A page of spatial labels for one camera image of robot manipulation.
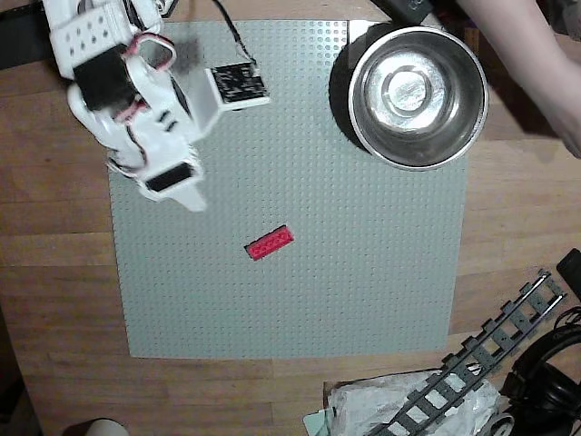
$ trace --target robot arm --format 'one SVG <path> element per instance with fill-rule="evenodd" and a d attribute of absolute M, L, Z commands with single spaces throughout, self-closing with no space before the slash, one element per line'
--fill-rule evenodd
<path fill-rule="evenodd" d="M 193 146 L 223 112 L 270 101 L 254 63 L 197 71 L 191 100 L 173 77 L 172 41 L 159 35 L 170 0 L 44 0 L 51 43 L 63 77 L 74 81 L 74 116 L 110 150 L 109 167 L 134 179 L 143 196 L 173 198 L 194 212 L 206 202 Z M 167 54 L 141 56 L 145 41 Z"/>

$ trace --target person's hand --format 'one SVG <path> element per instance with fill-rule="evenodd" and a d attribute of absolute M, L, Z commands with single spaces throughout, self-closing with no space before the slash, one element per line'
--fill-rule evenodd
<path fill-rule="evenodd" d="M 567 61 L 536 90 L 527 91 L 540 111 L 577 159 L 581 159 L 581 66 Z"/>
<path fill-rule="evenodd" d="M 534 0 L 458 0 L 565 147 L 581 159 L 581 66 L 569 60 Z"/>

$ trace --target wooden table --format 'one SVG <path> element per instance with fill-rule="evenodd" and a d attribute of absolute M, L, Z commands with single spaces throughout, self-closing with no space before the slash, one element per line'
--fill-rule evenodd
<path fill-rule="evenodd" d="M 382 19 L 366 0 L 225 3 L 236 19 Z M 173 19 L 218 18 L 208 0 L 182 0 Z M 581 53 L 581 45 L 568 47 Z M 524 133 L 493 93 L 485 131 L 469 154 L 446 350 L 298 360 L 133 359 L 104 151 L 69 112 L 64 90 L 48 63 L 0 72 L 0 303 L 47 436 L 98 417 L 123 422 L 132 435 L 302 435 L 301 417 L 321 406 L 324 381 L 438 366 L 516 296 L 538 265 L 553 267 L 572 243 L 581 245 L 581 162 L 558 140 Z M 572 375 L 581 371 L 580 350 L 559 359 Z"/>

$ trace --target metal bowl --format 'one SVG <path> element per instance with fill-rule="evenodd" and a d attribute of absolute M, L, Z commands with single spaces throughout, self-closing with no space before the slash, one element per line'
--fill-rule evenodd
<path fill-rule="evenodd" d="M 361 144 L 406 170 L 460 157 L 477 140 L 488 109 L 487 80 L 453 35 L 407 27 L 381 37 L 350 79 L 350 122 Z"/>

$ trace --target black cable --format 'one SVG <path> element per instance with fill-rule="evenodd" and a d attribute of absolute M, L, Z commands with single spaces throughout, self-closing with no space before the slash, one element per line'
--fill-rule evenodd
<path fill-rule="evenodd" d="M 579 324 L 581 322 L 581 306 L 572 307 L 561 313 L 556 318 L 553 328 L 556 329 L 562 321 L 564 321 L 563 325 Z"/>
<path fill-rule="evenodd" d="M 222 2 L 220 0 L 212 0 L 212 1 L 216 5 L 216 7 L 220 10 L 220 13 L 224 17 L 224 20 L 226 21 L 226 24 L 228 25 L 228 28 L 230 29 L 232 36 L 234 37 L 234 42 L 242 49 L 242 51 L 244 52 L 246 57 L 248 57 L 248 60 L 251 61 L 254 65 L 256 65 L 256 59 L 254 59 L 252 57 L 252 55 L 250 54 L 250 52 L 246 48 L 246 45 L 242 41 L 240 33 L 238 32 L 238 29 L 234 25 L 234 22 L 230 18 L 230 15 L 228 14 L 228 11 L 226 10 L 226 8 L 222 4 Z"/>
<path fill-rule="evenodd" d="M 581 430 L 581 423 L 577 427 L 577 430 L 573 431 L 573 434 L 571 434 L 571 436 L 576 436 L 580 430 Z"/>

